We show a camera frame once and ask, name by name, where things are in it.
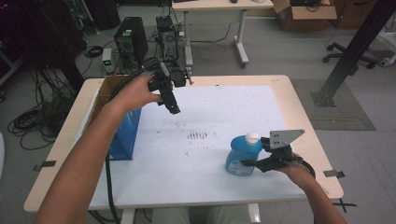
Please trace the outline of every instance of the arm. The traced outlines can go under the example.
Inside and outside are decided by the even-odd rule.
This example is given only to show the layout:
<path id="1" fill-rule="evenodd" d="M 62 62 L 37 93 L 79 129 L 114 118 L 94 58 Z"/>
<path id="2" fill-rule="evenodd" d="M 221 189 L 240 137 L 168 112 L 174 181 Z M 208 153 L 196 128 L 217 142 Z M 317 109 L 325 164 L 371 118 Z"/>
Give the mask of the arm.
<path id="1" fill-rule="evenodd" d="M 55 176 L 35 223 L 85 223 L 111 140 L 125 114 L 161 96 L 149 92 L 152 77 L 137 77 L 111 102 L 77 141 Z"/>
<path id="2" fill-rule="evenodd" d="M 287 166 L 278 169 L 278 171 L 285 173 L 294 184 L 305 192 L 315 220 L 319 224 L 347 223 L 327 197 L 320 184 L 303 165 Z"/>

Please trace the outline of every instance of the floor mat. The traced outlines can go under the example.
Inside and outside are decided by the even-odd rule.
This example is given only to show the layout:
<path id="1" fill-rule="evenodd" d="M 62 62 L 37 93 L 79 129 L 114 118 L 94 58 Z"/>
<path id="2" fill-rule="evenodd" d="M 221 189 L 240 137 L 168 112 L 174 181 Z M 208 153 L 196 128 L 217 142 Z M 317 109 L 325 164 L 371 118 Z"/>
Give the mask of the floor mat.
<path id="1" fill-rule="evenodd" d="M 291 81 L 315 130 L 375 131 L 375 126 L 345 83 L 332 98 L 336 107 L 316 107 L 311 92 L 318 92 L 324 82 L 322 79 Z"/>

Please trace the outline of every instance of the blue box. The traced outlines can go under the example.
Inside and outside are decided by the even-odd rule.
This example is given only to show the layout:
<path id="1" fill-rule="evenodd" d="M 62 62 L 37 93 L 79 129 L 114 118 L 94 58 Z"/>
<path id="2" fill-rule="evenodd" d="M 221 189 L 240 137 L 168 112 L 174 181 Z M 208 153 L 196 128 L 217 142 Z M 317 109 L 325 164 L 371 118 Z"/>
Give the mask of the blue box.
<path id="1" fill-rule="evenodd" d="M 110 145 L 112 161 L 130 161 L 132 159 L 141 110 L 139 108 L 131 111 L 122 119 Z"/>

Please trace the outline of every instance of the wheel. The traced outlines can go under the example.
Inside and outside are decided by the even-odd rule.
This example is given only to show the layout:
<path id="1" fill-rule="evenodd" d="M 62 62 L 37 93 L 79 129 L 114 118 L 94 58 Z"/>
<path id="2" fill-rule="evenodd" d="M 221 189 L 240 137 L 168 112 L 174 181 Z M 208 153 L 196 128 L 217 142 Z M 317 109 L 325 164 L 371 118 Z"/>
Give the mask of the wheel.
<path id="1" fill-rule="evenodd" d="M 375 63 L 368 63 L 368 64 L 367 64 L 367 68 L 368 68 L 368 69 L 373 69 L 373 68 L 375 68 Z"/>
<path id="2" fill-rule="evenodd" d="M 381 66 L 383 66 L 383 67 L 388 66 L 388 65 L 390 65 L 390 64 L 391 64 L 391 62 L 390 62 L 390 59 L 389 59 L 389 58 L 385 58 L 384 60 L 382 60 L 381 63 L 379 63 L 379 65 L 381 65 Z"/>
<path id="3" fill-rule="evenodd" d="M 323 61 L 324 63 L 328 63 L 328 62 L 330 61 L 330 58 L 329 58 L 329 57 L 324 57 L 324 58 L 322 59 L 322 61 Z"/>

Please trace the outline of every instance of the plastic bottle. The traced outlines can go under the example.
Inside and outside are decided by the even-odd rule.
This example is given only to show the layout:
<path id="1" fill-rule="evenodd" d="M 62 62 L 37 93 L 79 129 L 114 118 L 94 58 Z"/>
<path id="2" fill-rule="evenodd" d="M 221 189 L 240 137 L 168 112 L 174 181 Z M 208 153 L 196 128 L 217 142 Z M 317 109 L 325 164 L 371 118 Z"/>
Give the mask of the plastic bottle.
<path id="1" fill-rule="evenodd" d="M 251 175 L 254 166 L 244 166 L 240 161 L 259 158 L 262 151 L 262 142 L 256 133 L 237 136 L 231 141 L 231 151 L 225 163 L 226 170 L 233 175 Z"/>

